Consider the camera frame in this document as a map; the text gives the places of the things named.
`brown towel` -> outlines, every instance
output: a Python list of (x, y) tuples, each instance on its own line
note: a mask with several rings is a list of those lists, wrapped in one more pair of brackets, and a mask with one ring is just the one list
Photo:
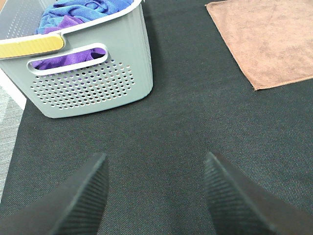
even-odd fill
[(255, 90), (313, 77), (313, 0), (226, 0), (206, 8)]
[(2, 10), (4, 3), (5, 3), (5, 0), (0, 0), (0, 11)]

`perforated holes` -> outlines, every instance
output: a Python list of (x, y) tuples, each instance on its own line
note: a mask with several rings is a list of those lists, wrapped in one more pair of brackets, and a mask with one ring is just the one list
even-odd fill
[(87, 102), (89, 105), (97, 104), (127, 95), (131, 86), (135, 85), (130, 66), (123, 67), (122, 62), (115, 61), (106, 61), (104, 64), (104, 67), (102, 64), (92, 66), (92, 70), (86, 67), (59, 74), (36, 76), (33, 81), (35, 86), (30, 88), (41, 102), (61, 109), (82, 107), (87, 105)]

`yellow handle grip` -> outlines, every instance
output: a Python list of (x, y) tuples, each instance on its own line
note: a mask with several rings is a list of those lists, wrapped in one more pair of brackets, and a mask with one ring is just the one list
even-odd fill
[(59, 34), (4, 39), (0, 40), (0, 59), (55, 51), (63, 48), (64, 44)]

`towel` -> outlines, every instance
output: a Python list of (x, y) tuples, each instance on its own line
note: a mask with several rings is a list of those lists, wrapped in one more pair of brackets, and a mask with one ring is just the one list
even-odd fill
[(45, 28), (57, 27), (64, 16), (81, 19), (84, 23), (119, 12), (133, 0), (60, 0), (44, 11), (36, 34), (44, 34)]
[[(63, 20), (57, 27), (49, 27), (44, 30), (44, 34), (60, 30), (62, 28), (71, 27), (74, 25), (82, 24), (83, 21), (81, 19), (72, 17), (72, 16), (64, 16)], [(81, 51), (78, 53), (64, 55), (56, 58), (39, 60), (32, 63), (32, 66), (38, 70), (47, 70), (57, 67), (62, 67), (66, 65), (73, 65), (77, 63), (81, 63), (84, 61), (89, 61), (93, 59), (97, 59), (105, 55), (105, 50), (101, 48), (94, 48), (90, 50)]]
[(255, 90), (313, 78), (312, 0), (227, 0), (206, 7)]

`floor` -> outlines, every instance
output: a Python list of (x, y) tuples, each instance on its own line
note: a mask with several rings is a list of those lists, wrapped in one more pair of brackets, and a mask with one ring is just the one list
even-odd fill
[(26, 99), (0, 70), (0, 201)]

